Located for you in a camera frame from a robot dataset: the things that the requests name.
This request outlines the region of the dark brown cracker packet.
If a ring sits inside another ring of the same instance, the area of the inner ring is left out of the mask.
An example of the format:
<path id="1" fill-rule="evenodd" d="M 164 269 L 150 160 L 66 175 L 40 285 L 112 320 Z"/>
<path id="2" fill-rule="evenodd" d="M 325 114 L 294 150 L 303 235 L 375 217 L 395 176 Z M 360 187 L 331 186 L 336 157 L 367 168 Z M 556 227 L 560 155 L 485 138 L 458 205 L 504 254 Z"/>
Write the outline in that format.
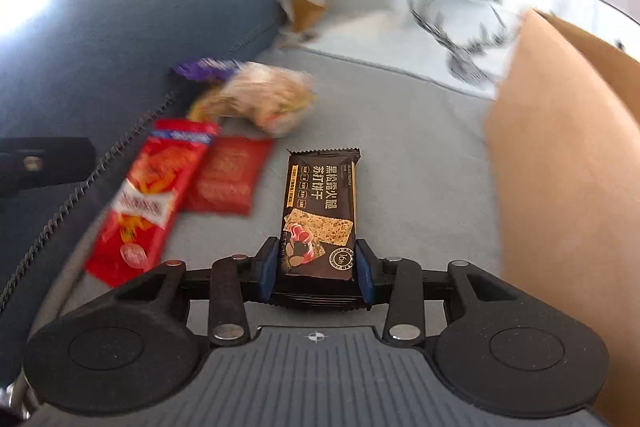
<path id="1" fill-rule="evenodd" d="M 288 156 L 278 261 L 264 300 L 298 309 L 367 306 L 357 281 L 357 147 Z"/>

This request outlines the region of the red long snack packet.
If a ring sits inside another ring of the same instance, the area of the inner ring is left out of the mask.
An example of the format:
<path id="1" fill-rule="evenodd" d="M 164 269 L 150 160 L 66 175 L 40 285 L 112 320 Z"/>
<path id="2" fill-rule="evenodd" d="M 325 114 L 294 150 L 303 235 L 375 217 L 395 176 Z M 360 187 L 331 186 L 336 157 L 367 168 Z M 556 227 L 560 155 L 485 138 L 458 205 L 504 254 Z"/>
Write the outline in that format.
<path id="1" fill-rule="evenodd" d="M 154 269 L 219 134 L 210 122 L 158 120 L 117 191 L 85 269 L 117 287 Z"/>

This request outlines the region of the cardboard box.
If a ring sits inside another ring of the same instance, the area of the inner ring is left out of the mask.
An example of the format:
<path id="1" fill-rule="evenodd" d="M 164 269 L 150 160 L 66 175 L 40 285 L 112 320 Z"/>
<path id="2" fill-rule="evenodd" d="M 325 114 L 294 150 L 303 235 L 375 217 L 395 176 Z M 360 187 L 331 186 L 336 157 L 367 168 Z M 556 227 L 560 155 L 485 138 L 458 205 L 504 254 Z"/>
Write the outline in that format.
<path id="1" fill-rule="evenodd" d="M 639 421 L 639 64 L 525 12 L 485 124 L 502 275 L 590 326 L 610 352 L 598 412 Z"/>

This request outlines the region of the red square snack packet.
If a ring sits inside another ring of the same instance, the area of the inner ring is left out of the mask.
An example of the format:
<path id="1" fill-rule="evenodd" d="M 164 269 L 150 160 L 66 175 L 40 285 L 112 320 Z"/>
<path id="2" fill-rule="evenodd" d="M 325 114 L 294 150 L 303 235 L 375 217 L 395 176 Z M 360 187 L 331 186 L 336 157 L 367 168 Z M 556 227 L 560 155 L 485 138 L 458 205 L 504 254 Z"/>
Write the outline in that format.
<path id="1" fill-rule="evenodd" d="M 221 136 L 190 185 L 181 210 L 248 216 L 273 139 Z"/>

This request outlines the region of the dark blue sofa cushion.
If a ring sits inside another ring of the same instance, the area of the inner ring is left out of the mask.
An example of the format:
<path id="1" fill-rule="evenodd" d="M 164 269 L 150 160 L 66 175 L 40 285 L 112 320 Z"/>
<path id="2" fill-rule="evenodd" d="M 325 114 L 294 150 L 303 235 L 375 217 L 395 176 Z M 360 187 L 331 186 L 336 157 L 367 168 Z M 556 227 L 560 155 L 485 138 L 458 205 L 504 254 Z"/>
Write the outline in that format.
<path id="1" fill-rule="evenodd" d="M 248 61 L 283 23 L 276 0 L 52 0 L 1 43 L 3 138 L 85 138 L 76 182 L 1 199 L 1 380 L 22 365 L 42 300 L 111 202 L 146 132 L 181 115 L 196 89 L 172 71 L 199 57 Z"/>

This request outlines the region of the clear bread snack bag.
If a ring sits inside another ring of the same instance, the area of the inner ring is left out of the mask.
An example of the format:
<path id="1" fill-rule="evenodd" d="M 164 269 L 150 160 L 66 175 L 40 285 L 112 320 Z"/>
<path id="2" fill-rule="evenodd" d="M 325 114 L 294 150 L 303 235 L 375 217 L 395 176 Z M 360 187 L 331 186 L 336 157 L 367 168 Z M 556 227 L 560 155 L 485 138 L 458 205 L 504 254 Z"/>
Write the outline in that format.
<path id="1" fill-rule="evenodd" d="M 199 82 L 206 88 L 186 118 L 197 122 L 241 118 L 278 138 L 296 129 L 314 108 L 314 77 L 299 70 L 241 63 L 239 72 L 226 82 Z"/>

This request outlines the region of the purple snack packet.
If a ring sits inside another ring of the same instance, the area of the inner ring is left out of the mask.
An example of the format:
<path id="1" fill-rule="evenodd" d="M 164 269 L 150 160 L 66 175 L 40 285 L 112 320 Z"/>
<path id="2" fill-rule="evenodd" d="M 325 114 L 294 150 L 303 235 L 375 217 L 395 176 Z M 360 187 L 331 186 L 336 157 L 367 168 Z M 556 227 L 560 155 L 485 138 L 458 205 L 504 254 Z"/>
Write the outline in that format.
<path id="1" fill-rule="evenodd" d="M 196 82 L 222 81 L 233 77 L 243 64 L 233 60 L 215 60 L 203 57 L 196 61 L 183 62 L 172 68 L 182 78 Z"/>

